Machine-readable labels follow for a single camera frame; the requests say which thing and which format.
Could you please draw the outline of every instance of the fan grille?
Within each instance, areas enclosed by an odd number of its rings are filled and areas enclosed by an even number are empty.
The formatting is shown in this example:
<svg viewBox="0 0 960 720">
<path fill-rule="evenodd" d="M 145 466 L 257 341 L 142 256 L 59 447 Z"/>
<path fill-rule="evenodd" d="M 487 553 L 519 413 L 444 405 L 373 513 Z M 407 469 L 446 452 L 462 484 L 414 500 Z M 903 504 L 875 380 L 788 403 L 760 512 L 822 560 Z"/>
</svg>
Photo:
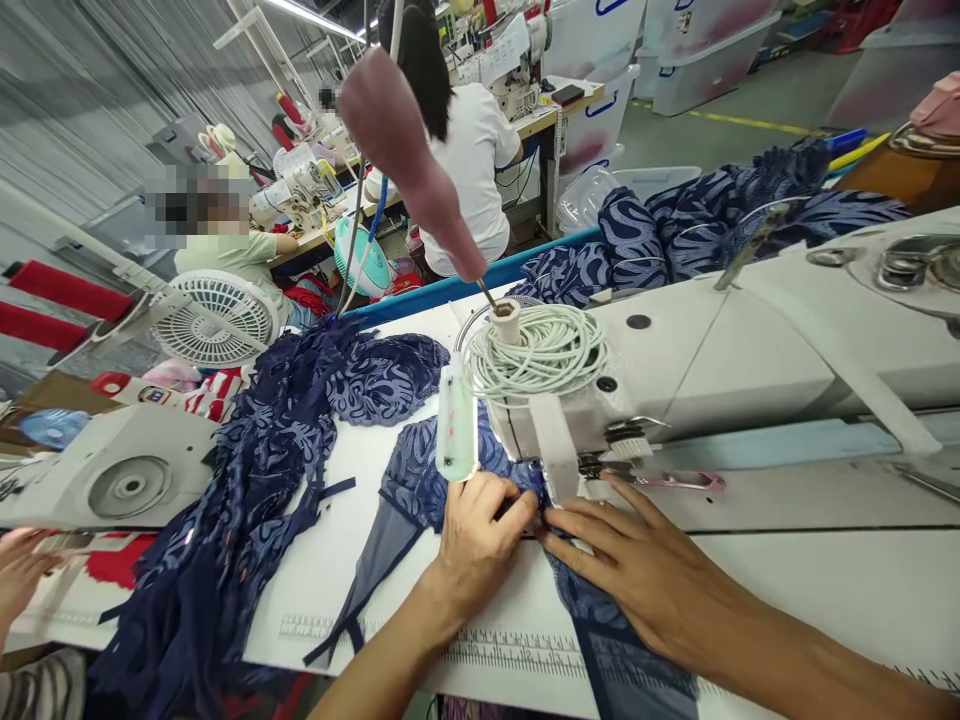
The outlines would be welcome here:
<svg viewBox="0 0 960 720">
<path fill-rule="evenodd" d="M 264 345 L 276 339 L 276 310 L 260 290 L 242 278 L 202 270 L 179 275 L 170 284 Z M 197 315 L 190 306 L 155 323 L 153 333 L 167 353 L 202 367 L 237 367 L 260 353 L 256 347 Z"/>
</svg>

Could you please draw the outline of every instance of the cardboard box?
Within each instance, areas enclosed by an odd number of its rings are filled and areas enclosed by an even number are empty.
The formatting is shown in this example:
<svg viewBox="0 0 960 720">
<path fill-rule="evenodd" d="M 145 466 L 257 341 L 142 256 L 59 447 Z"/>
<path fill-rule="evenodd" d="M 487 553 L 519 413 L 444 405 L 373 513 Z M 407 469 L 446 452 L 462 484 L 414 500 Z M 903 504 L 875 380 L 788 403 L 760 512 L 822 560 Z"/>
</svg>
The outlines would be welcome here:
<svg viewBox="0 0 960 720">
<path fill-rule="evenodd" d="M 0 418 L 0 454 L 27 457 L 50 449 L 35 444 L 18 427 L 20 420 L 38 410 L 63 408 L 97 415 L 117 407 L 120 407 L 119 403 L 91 390 L 88 380 L 51 370 L 28 388 Z"/>
</svg>

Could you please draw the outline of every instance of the person's right hand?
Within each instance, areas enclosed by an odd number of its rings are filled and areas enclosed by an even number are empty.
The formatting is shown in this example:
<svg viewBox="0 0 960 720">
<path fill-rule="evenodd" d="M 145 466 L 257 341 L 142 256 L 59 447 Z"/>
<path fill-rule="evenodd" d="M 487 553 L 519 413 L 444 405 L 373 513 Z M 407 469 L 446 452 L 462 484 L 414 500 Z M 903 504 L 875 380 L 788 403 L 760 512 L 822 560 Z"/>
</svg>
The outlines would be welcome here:
<svg viewBox="0 0 960 720">
<path fill-rule="evenodd" d="M 22 528 L 0 538 L 0 632 L 26 609 L 43 574 L 60 564 L 56 555 L 33 552 L 52 534 Z"/>
<path fill-rule="evenodd" d="M 504 501 L 513 506 L 497 520 Z M 476 617 L 497 594 L 516 559 L 524 528 L 536 517 L 537 496 L 521 495 L 506 478 L 477 472 L 450 483 L 437 559 L 424 571 L 421 586 L 440 600 L 438 613 L 449 631 Z"/>
<path fill-rule="evenodd" d="M 776 611 L 718 568 L 646 496 L 616 477 L 604 479 L 637 515 L 577 498 L 544 518 L 594 554 L 551 532 L 538 533 L 540 542 L 613 597 L 651 650 L 709 677 L 738 636 L 742 642 L 756 620 L 774 620 Z"/>
</svg>

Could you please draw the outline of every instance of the ceiling light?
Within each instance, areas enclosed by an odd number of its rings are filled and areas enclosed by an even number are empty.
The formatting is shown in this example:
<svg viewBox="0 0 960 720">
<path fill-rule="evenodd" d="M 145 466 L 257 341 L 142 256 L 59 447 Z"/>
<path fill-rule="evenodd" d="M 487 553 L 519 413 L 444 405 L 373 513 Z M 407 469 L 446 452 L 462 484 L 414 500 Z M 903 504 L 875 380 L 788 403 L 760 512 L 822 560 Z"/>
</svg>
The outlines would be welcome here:
<svg viewBox="0 0 960 720">
<path fill-rule="evenodd" d="M 378 23 L 378 22 L 380 22 L 380 21 L 377 20 L 376 18 L 374 18 L 374 19 L 373 19 L 373 22 L 370 23 L 370 29 L 373 30 L 373 29 L 377 26 L 377 23 Z M 363 36 L 366 35 L 366 34 L 367 34 L 367 29 L 366 29 L 366 28 L 360 28 L 359 30 L 357 30 L 357 37 L 363 37 Z"/>
<path fill-rule="evenodd" d="M 296 15 L 301 20 L 306 20 L 307 22 L 311 22 L 314 25 L 319 25 L 325 30 L 329 30 L 330 32 L 337 33 L 337 35 L 343 35 L 344 37 L 348 37 L 351 40 L 362 42 L 362 40 L 356 33 L 352 33 L 342 25 L 337 25 L 335 22 L 331 22 L 330 20 L 327 20 L 322 15 L 318 15 L 312 10 L 308 10 L 303 5 L 293 2 L 293 0 L 266 0 L 266 2 L 269 3 L 270 5 L 273 5 L 276 8 L 280 8 L 281 10 L 284 10 L 290 13 L 291 15 Z"/>
</svg>

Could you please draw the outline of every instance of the navy blue lace fabric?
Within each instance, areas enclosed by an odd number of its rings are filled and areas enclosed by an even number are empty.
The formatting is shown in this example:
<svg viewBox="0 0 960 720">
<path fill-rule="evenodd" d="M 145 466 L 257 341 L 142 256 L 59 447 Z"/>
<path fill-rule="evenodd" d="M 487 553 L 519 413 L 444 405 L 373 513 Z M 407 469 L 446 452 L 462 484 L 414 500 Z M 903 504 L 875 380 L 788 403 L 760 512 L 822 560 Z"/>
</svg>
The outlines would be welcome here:
<svg viewBox="0 0 960 720">
<path fill-rule="evenodd" d="M 119 625 L 90 669 L 91 693 L 124 717 L 166 720 L 195 708 L 221 718 L 225 693 L 275 680 L 282 671 L 244 663 L 243 650 L 286 549 L 317 522 L 325 498 L 354 484 L 325 477 L 334 417 L 402 422 L 436 393 L 448 361 L 429 338 L 377 339 L 329 316 L 279 338 L 219 432 L 210 486 L 144 554 L 130 599 L 104 614 Z M 305 492 L 284 515 L 301 481 Z"/>
<path fill-rule="evenodd" d="M 753 164 L 716 172 L 641 202 L 627 188 L 604 200 L 602 242 L 578 250 L 556 247 L 528 260 L 526 280 L 512 294 L 583 307 L 600 290 L 652 289 L 726 268 L 763 220 L 753 210 L 774 200 L 812 195 L 796 206 L 757 260 L 800 241 L 822 245 L 859 228 L 910 217 L 885 195 L 820 192 L 830 151 L 822 140 L 773 148 Z"/>
<path fill-rule="evenodd" d="M 549 507 L 539 465 L 510 461 L 493 433 L 483 404 L 477 429 L 481 467 L 510 478 L 522 490 L 534 491 L 541 510 Z M 437 533 L 443 529 L 448 483 L 436 470 L 436 450 L 437 418 L 408 425 L 400 432 L 383 475 L 380 506 L 350 592 L 330 635 L 304 658 L 307 665 L 328 666 L 344 634 L 358 652 L 364 643 L 358 618 L 373 591 L 427 528 Z M 555 558 L 550 561 L 557 591 L 576 628 L 600 717 L 696 718 L 695 678 L 651 652 L 609 595 Z"/>
</svg>

